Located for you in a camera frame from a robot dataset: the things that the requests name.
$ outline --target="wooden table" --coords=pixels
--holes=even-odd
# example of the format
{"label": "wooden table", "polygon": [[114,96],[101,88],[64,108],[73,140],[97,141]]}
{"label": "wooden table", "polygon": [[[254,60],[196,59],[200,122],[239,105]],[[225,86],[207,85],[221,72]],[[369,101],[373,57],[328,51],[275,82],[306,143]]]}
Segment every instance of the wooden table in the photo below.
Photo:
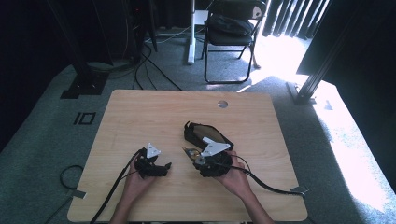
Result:
{"label": "wooden table", "polygon": [[[226,108],[219,101],[228,103]],[[74,198],[71,221],[89,221],[105,200],[129,159],[151,143],[162,151],[157,165],[172,162],[138,201],[131,221],[250,220],[242,202],[211,177],[201,177],[182,147],[187,121],[216,127],[234,143],[256,175],[267,185],[290,190],[299,186],[276,113],[268,94],[218,91],[114,91],[108,102],[90,156],[78,184],[87,192]],[[274,220],[307,218],[299,196],[276,194],[248,178],[263,207]],[[98,221],[109,221],[120,198],[123,181]]]}

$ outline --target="chair seat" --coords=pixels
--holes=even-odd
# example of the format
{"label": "chair seat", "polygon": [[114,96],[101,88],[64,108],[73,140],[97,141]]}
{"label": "chair seat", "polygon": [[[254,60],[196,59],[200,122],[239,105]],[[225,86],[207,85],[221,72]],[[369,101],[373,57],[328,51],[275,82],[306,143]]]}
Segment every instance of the chair seat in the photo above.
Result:
{"label": "chair seat", "polygon": [[253,42],[250,35],[230,35],[216,29],[210,29],[208,40],[215,46],[249,46]]}

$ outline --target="black chair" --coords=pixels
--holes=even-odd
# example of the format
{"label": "black chair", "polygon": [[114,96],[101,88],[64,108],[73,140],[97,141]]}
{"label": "black chair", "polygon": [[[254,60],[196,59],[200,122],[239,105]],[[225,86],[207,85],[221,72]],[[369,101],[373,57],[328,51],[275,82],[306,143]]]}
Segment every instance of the black chair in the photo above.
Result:
{"label": "black chair", "polygon": [[[254,46],[266,9],[265,2],[260,0],[214,0],[211,3],[205,22],[205,40],[201,55],[201,59],[203,59],[205,54],[205,81],[208,84],[240,84],[249,79],[251,62],[254,57]],[[251,24],[251,29],[243,32],[243,27],[246,27],[247,24]],[[232,49],[225,49],[224,46],[233,47]],[[208,52],[241,52],[238,57],[240,59],[247,47],[250,48],[250,60],[247,76],[244,79],[208,80]]]}

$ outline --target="chair leg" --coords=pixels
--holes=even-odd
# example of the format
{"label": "chair leg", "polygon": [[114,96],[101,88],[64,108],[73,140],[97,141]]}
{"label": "chair leg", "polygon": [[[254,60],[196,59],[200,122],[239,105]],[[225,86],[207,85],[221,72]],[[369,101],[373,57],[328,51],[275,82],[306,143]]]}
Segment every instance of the chair leg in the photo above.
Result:
{"label": "chair leg", "polygon": [[253,52],[253,53],[252,53],[252,54],[253,54],[253,66],[254,66],[255,68],[262,68],[262,67],[257,63],[257,61],[256,61],[256,54],[254,53],[253,46],[250,46],[250,52]]}
{"label": "chair leg", "polygon": [[208,44],[206,45],[205,48],[205,68],[204,68],[204,78],[207,84],[242,84],[249,79],[249,74],[250,74],[250,65],[251,65],[251,56],[250,56],[250,63],[248,65],[248,70],[247,70],[247,76],[243,80],[236,80],[236,81],[210,81],[207,79],[207,55],[209,52],[209,46]]}
{"label": "chair leg", "polygon": [[246,46],[244,46],[244,48],[242,49],[242,51],[241,51],[241,54],[239,54],[239,57],[238,57],[238,59],[241,59],[241,57],[242,57],[242,54],[244,54],[244,52],[245,52],[245,49],[246,49],[247,47]]}
{"label": "chair leg", "polygon": [[204,45],[202,47],[201,60],[204,58],[204,51],[207,49],[207,36],[205,31]]}

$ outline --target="wire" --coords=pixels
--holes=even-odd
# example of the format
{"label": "wire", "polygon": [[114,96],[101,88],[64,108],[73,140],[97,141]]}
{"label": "wire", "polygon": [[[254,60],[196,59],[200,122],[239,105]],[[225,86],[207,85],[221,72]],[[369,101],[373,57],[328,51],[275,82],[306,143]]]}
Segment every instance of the wire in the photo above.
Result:
{"label": "wire", "polygon": [[[60,174],[60,176],[59,176],[59,179],[60,179],[60,181],[61,181],[62,186],[64,186],[64,187],[67,188],[67,189],[76,189],[76,188],[77,188],[77,186],[75,186],[75,187],[70,187],[70,186],[68,186],[68,185],[66,185],[66,184],[64,183],[64,174],[65,174],[68,170],[70,170],[70,169],[72,169],[72,168],[79,168],[79,169],[81,169],[81,172],[84,170],[84,168],[82,168],[82,166],[80,166],[80,165],[71,165],[71,166],[68,166],[68,167],[66,167],[66,168],[64,168],[64,169],[62,170],[62,172],[61,172],[61,174]],[[66,200],[64,200],[64,203],[63,203],[60,207],[58,207],[58,209],[57,209],[54,213],[52,213],[52,215],[51,215],[49,218],[47,218],[45,224],[50,223],[50,221],[51,221],[51,220],[61,211],[61,209],[63,209],[72,199],[73,199],[73,197],[72,197],[71,195],[68,195],[68,198],[67,198]]]}
{"label": "wire", "polygon": [[94,72],[105,72],[105,73],[112,73],[112,72],[123,72],[134,68],[133,62],[128,62],[127,64],[120,65],[118,67],[112,68],[99,68],[92,65],[89,65],[92,71]]}
{"label": "wire", "polygon": [[46,220],[45,224],[50,223],[50,221],[61,211],[62,208],[64,208],[73,198],[69,196],[64,203],[54,212],[52,215]]}
{"label": "wire", "polygon": [[232,165],[231,166],[230,165],[225,165],[223,163],[218,163],[218,162],[215,162],[215,164],[219,165],[219,166],[227,167],[227,168],[233,168],[233,169],[236,169],[236,170],[240,170],[240,171],[244,172],[245,174],[249,175],[250,177],[252,177],[256,181],[256,183],[258,183],[261,187],[263,187],[265,189],[268,189],[268,190],[270,190],[272,192],[279,193],[279,194],[298,195],[298,196],[302,196],[302,197],[305,196],[305,194],[303,192],[285,191],[285,190],[281,190],[281,189],[274,189],[274,188],[266,185],[257,176],[255,176],[253,173],[251,173],[247,169],[244,169],[244,168],[241,168],[241,167],[237,167],[237,166],[232,166]]}
{"label": "wire", "polygon": [[[180,91],[182,91],[182,89],[171,79],[171,78],[169,78],[164,72],[163,72],[163,70],[161,70],[161,68],[159,68],[150,58],[149,58],[149,56],[151,55],[151,52],[152,52],[152,50],[151,50],[151,47],[150,46],[148,46],[146,43],[144,43],[144,46],[148,49],[148,55],[145,55],[143,52],[141,53],[141,55],[143,56],[143,58],[144,58],[144,60],[136,67],[136,69],[134,70],[134,82],[133,82],[133,84],[132,84],[132,89],[134,89],[134,84],[136,83],[138,86],[139,86],[139,88],[141,89],[141,90],[143,90],[143,86],[140,84],[140,82],[139,82],[139,80],[138,80],[138,70],[139,70],[139,68],[140,68],[140,66],[142,65],[142,64],[144,64],[145,65],[145,67],[146,67],[146,62],[149,62],[149,63],[151,63],[169,82],[171,82],[178,90],[180,90]],[[146,67],[146,74],[147,74],[147,76],[148,76],[148,80],[149,80],[149,82],[151,83],[151,85],[153,86],[153,88],[155,89],[155,90],[157,90],[157,88],[155,87],[155,85],[154,85],[154,83],[152,82],[152,80],[151,80],[151,78],[150,78],[150,76],[149,76],[149,72],[148,72],[148,70],[147,70],[147,67]]]}
{"label": "wire", "polygon": [[134,174],[134,173],[136,173],[136,172],[139,172],[139,171],[137,171],[137,170],[136,170],[136,171],[133,171],[133,172],[129,173],[128,175],[132,175],[132,174]]}
{"label": "wire", "polygon": [[77,189],[77,186],[75,186],[75,187],[70,187],[70,186],[68,186],[68,185],[66,185],[66,184],[64,183],[64,174],[66,173],[66,171],[68,171],[68,170],[70,170],[70,169],[72,169],[72,168],[79,168],[79,169],[81,170],[81,172],[84,170],[84,168],[82,168],[82,166],[80,166],[80,165],[71,165],[71,166],[66,167],[66,168],[61,172],[61,175],[59,176],[59,179],[60,179],[60,181],[61,181],[62,186],[64,186],[64,187],[67,188],[67,189]]}
{"label": "wire", "polygon": [[[187,27],[187,28],[185,28],[184,30],[180,31],[179,33],[176,33],[176,34],[158,34],[158,35],[155,35],[156,37],[159,37],[159,36],[161,36],[161,35],[170,35],[170,37],[168,37],[167,39],[165,39],[165,40],[163,40],[163,41],[160,41],[160,42],[157,42],[157,43],[158,43],[158,44],[165,43],[166,41],[168,41],[168,40],[170,40],[170,39],[172,39],[172,38],[175,38],[175,37],[177,37],[178,35],[183,35],[184,32],[186,32],[188,29],[190,29],[190,26]],[[151,41],[151,38],[147,39],[145,42],[152,42],[152,41]]]}
{"label": "wire", "polygon": [[245,159],[243,159],[242,157],[240,157],[240,156],[237,156],[237,155],[230,155],[230,156],[234,156],[234,157],[236,157],[236,158],[239,158],[239,159],[241,159],[246,165],[247,165],[247,169],[251,172],[251,170],[250,170],[250,167],[248,166],[248,162],[247,161],[245,161]]}
{"label": "wire", "polygon": [[307,219],[308,219],[310,222],[312,222],[313,224],[317,224],[317,223],[312,219],[312,217],[308,216]]}
{"label": "wire", "polygon": [[111,196],[114,193],[114,190],[116,190],[117,186],[119,185],[120,181],[123,179],[123,175],[125,174],[126,170],[128,169],[129,165],[131,162],[136,158],[137,155],[139,155],[142,152],[142,149],[137,150],[137,152],[132,156],[132,158],[128,161],[126,166],[122,169],[119,177],[117,177],[116,182],[114,183],[113,187],[111,188],[110,192],[107,194],[107,197],[105,201],[103,202],[102,206],[99,208],[95,216],[91,220],[91,224],[95,223],[96,219],[99,218],[99,216],[102,214],[103,210],[106,208],[108,201],[110,200]]}

